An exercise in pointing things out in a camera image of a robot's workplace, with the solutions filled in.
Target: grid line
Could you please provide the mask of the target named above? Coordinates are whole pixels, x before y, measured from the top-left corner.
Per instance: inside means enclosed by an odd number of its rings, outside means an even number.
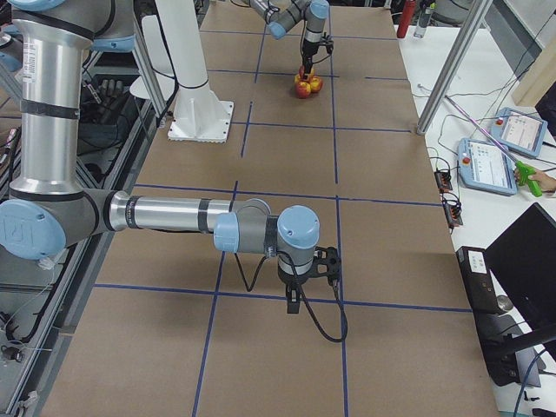
[[[158,184],[136,184],[136,187],[144,189],[174,189],[180,191],[199,191],[199,192],[213,192],[213,193],[233,193],[231,189],[204,189],[196,187],[180,187],[177,185],[158,185]],[[304,195],[304,194],[288,194],[288,193],[272,193],[268,191],[237,191],[237,195],[267,195],[271,197],[287,197],[287,198],[307,198],[312,200],[336,200],[341,202],[374,202],[378,204],[403,204],[409,206],[426,206],[426,207],[442,207],[440,202],[410,202],[410,201],[397,201],[397,200],[381,200],[376,198],[363,198],[363,197],[342,197],[331,195]]]
[[[219,297],[230,298],[252,298],[258,300],[270,301],[285,301],[286,297],[282,295],[267,295],[267,294],[253,294],[253,293],[234,293],[231,291],[209,291],[202,289],[188,289],[188,288],[169,288],[169,287],[148,287],[144,285],[131,285],[131,284],[115,284],[115,283],[97,283],[95,288],[111,288],[111,289],[127,289],[131,291],[148,291],[157,293],[180,293],[192,295],[218,295]],[[327,300],[324,298],[308,298],[310,302],[319,304],[335,304],[335,300]],[[344,305],[355,307],[367,308],[398,308],[403,310],[426,310],[438,311],[445,313],[472,313],[470,308],[457,308],[457,307],[438,307],[438,306],[421,306],[417,304],[396,304],[391,302],[374,302],[374,301],[350,301],[344,300]]]

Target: electronic device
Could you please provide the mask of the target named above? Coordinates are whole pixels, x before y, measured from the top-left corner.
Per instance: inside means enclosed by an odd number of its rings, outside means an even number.
[[[458,161],[466,187],[501,195],[518,192],[512,160],[496,146],[464,137],[458,146]]]
[[[490,134],[523,156],[539,156],[548,123],[539,117],[505,107],[497,115]]]
[[[466,286],[467,299],[473,311],[501,314],[494,291],[493,277],[484,258],[485,249],[462,246],[456,252],[461,277]]]
[[[538,203],[486,249],[489,268],[533,330],[506,341],[505,346],[496,349],[499,353],[544,343],[556,359],[555,249],[556,221]]]

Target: blue joint cap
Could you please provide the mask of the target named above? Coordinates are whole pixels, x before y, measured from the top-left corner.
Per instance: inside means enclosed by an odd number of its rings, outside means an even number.
[[[25,11],[45,11],[54,9],[66,0],[8,0],[11,5]]]
[[[318,17],[319,19],[326,19],[328,17],[330,5],[327,0],[313,0],[309,8],[313,16]]]
[[[95,39],[92,50],[98,52],[131,52],[136,46],[136,36],[117,37],[114,39]]]
[[[218,250],[237,253],[240,247],[240,223],[235,213],[222,213],[216,217],[213,239]]]
[[[12,55],[0,52],[0,62],[9,72],[18,71],[23,66],[21,62],[16,60]]]
[[[318,216],[305,206],[286,208],[278,217],[278,233],[292,248],[314,248],[319,241],[320,229]]]
[[[0,244],[15,256],[38,260],[60,252],[66,236],[56,218],[25,200],[0,204]]]
[[[274,39],[282,39],[286,36],[286,30],[277,22],[270,22],[268,24],[268,30],[270,30],[270,35],[272,35]]]

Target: green handle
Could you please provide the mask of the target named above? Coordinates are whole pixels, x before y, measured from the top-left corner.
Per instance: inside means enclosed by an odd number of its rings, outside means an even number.
[[[529,179],[529,176],[536,172],[535,168],[533,168],[531,165],[523,163],[522,161],[517,161],[515,163],[515,168],[517,168],[520,172],[519,185],[521,186],[527,184],[527,186],[531,190],[531,194],[533,194],[535,197],[540,197],[542,195],[542,189],[540,189],[539,182]]]

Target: black computer monitor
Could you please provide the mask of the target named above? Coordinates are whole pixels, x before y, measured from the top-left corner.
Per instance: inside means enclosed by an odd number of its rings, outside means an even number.
[[[556,360],[556,221],[534,203],[486,249],[485,259],[533,330],[497,352],[544,343]]]

